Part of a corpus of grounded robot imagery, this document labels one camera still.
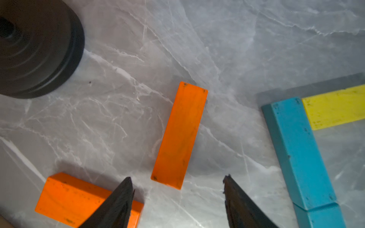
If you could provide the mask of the yellow block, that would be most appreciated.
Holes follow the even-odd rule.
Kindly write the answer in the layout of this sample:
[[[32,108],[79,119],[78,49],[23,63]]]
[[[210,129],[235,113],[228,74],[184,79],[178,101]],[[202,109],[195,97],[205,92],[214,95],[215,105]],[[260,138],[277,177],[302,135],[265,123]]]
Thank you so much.
[[[302,99],[312,130],[363,120],[365,86],[359,85]]]

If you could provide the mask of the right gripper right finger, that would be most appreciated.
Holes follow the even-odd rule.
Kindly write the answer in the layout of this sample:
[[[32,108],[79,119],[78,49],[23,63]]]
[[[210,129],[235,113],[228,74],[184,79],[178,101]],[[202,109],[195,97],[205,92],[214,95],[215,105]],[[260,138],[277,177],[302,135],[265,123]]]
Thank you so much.
[[[225,208],[231,228],[277,228],[237,182],[227,175],[223,179]]]

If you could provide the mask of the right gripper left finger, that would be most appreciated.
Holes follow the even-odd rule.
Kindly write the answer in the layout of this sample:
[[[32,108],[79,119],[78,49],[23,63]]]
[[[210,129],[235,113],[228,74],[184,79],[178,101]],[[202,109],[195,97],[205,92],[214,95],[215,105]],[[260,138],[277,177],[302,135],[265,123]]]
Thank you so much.
[[[132,180],[126,177],[80,228],[126,228],[133,197]]]

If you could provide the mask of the teal block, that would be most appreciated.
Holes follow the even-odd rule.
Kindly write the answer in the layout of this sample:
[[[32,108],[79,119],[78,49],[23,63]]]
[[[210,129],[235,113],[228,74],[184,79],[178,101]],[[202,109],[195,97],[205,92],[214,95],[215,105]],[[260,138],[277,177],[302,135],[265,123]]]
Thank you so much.
[[[290,198],[308,211],[336,202],[328,172],[300,98],[262,106]]]
[[[311,210],[304,210],[293,204],[300,228],[345,228],[345,221],[337,203],[328,204]]]

